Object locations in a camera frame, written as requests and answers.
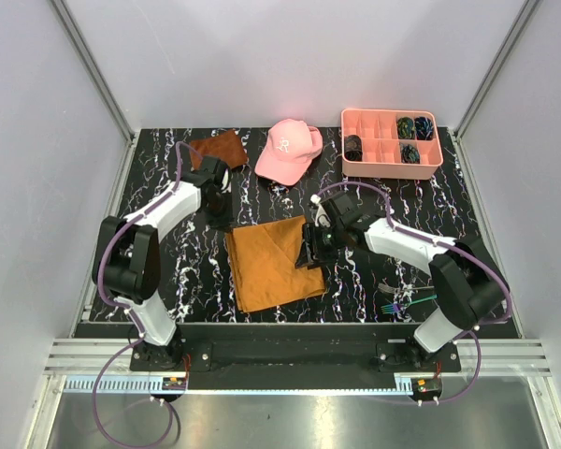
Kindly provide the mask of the orange cloth napkin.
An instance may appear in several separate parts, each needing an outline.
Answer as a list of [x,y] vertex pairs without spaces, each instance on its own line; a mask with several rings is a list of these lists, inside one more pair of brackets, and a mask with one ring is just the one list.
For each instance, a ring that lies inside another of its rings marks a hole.
[[295,266],[305,222],[301,215],[236,227],[225,235],[240,311],[263,311],[325,292],[319,268]]

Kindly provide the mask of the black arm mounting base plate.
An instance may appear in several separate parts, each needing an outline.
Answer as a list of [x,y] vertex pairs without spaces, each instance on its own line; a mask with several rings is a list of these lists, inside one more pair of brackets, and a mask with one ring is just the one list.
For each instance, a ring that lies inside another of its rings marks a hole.
[[436,355],[412,348],[413,325],[189,324],[170,348],[142,343],[132,371],[181,370],[189,357],[191,391],[375,390],[396,374],[455,374],[461,363],[448,343]]

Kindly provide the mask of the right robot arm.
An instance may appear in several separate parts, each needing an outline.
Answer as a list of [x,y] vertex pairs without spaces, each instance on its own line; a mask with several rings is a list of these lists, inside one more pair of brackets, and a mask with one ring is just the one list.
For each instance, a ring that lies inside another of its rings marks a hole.
[[351,247],[393,257],[431,278],[437,307],[398,345],[399,365],[430,369],[446,344],[482,324],[501,302],[511,299],[504,276],[478,237],[453,239],[415,230],[389,212],[364,212],[344,192],[327,198],[314,195],[310,203],[316,213],[302,227],[297,268],[333,264],[340,250]]

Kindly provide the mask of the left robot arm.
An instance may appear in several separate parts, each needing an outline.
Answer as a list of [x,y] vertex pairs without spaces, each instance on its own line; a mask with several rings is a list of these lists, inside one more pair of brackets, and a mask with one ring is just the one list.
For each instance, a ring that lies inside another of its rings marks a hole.
[[134,356],[164,370],[182,362],[183,348],[175,320],[158,294],[160,244],[197,212],[204,214],[209,228],[231,229],[231,169],[213,156],[204,157],[197,170],[179,176],[145,207],[123,218],[105,218],[98,232],[92,274],[98,294],[136,326]]

